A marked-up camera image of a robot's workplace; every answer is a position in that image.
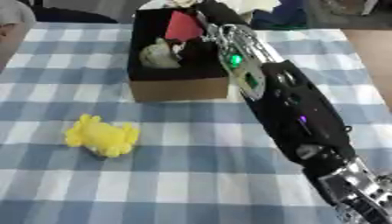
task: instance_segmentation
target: yellow plush toy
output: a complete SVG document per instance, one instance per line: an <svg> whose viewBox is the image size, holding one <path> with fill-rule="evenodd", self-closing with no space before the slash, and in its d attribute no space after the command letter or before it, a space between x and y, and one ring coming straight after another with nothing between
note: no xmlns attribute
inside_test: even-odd
<svg viewBox="0 0 392 224"><path fill-rule="evenodd" d="M98 115L85 114L66 132L66 144L69 147L83 145L97 155L117 158L130 153L138 136L139 130L128 122L118 128L101 122Z"/></svg>

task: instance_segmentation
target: robotic hand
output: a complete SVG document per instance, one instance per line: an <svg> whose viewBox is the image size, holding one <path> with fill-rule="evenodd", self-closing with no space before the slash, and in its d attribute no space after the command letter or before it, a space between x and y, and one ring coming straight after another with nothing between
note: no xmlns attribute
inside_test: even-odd
<svg viewBox="0 0 392 224"><path fill-rule="evenodd" d="M225 4L205 1L193 13L258 121L343 223L392 223L392 178L364 165L350 144L351 127L316 86Z"/></svg>

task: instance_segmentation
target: open box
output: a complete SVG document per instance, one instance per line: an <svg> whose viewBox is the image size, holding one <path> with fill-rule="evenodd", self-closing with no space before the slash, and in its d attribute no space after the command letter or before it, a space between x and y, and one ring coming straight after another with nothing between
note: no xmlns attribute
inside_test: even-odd
<svg viewBox="0 0 392 224"><path fill-rule="evenodd" d="M129 50L129 85L137 102L162 102L226 98L228 75L216 51L213 60L180 68L142 66L139 53L164 37L173 11L183 9L138 10Z"/></svg>

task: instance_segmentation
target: red cloth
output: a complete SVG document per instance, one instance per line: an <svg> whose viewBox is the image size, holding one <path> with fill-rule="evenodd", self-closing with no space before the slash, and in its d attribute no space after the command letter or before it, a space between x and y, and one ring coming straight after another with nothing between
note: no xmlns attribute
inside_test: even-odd
<svg viewBox="0 0 392 224"><path fill-rule="evenodd" d="M183 42L188 39L197 38L203 34L194 18L180 11L174 11L171 14L171 20L164 35L165 39L179 39Z"/></svg>

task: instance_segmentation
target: blue and white tablecloth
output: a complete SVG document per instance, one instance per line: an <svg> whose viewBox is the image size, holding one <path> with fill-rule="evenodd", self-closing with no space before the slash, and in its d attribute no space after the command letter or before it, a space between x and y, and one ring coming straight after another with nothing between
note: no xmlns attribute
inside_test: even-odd
<svg viewBox="0 0 392 224"><path fill-rule="evenodd" d="M131 28L37 24L0 75L1 223L339 223L236 87L222 100L134 103ZM344 34L258 34L353 126L353 146L370 167L390 169L389 110ZM66 147L63 132L83 113L135 123L136 150L101 161Z"/></svg>

